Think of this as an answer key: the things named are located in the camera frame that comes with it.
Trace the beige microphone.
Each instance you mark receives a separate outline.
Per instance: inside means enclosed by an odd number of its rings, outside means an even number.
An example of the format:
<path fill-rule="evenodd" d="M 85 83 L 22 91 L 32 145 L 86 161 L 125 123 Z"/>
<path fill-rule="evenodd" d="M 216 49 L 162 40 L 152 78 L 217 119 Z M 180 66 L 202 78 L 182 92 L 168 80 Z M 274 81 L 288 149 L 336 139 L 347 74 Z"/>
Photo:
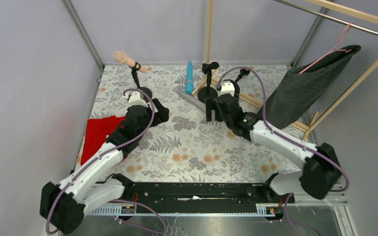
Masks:
<path fill-rule="evenodd" d="M 136 68 L 137 71 L 141 71 L 143 73 L 148 72 L 148 69 L 146 67 L 142 66 L 135 60 L 131 59 L 130 57 L 126 55 L 126 53 L 122 51 L 114 51 L 113 59 L 120 64 L 125 64 L 128 67 Z"/>

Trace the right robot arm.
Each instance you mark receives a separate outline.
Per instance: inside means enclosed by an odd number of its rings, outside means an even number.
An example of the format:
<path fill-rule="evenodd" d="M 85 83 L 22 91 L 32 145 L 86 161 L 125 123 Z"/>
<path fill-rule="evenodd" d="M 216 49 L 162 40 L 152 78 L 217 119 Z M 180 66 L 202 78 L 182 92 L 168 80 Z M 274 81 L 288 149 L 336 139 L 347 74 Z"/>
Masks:
<path fill-rule="evenodd" d="M 278 195 L 302 192 L 322 200 L 341 177 L 334 148 L 299 140 L 277 129 L 252 112 L 244 112 L 235 97 L 236 85 L 225 80 L 221 91 L 205 100 L 206 119 L 223 121 L 237 136 L 264 145 L 294 163 L 299 170 L 276 174 L 267 185 Z"/>

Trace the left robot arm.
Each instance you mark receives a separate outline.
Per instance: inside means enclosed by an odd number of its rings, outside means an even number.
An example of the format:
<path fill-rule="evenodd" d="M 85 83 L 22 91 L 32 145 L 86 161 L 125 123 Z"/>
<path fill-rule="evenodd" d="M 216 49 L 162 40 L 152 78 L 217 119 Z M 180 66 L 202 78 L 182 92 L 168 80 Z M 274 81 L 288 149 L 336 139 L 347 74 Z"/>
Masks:
<path fill-rule="evenodd" d="M 96 188 L 93 185 L 138 147 L 149 128 L 169 120 L 169 109 L 144 91 L 130 88 L 124 91 L 124 97 L 128 101 L 124 119 L 95 154 L 59 183 L 48 182 L 42 187 L 39 213 L 46 220 L 48 235 L 72 233 L 88 213 L 120 198 L 125 186 L 119 180 L 109 180 Z"/>

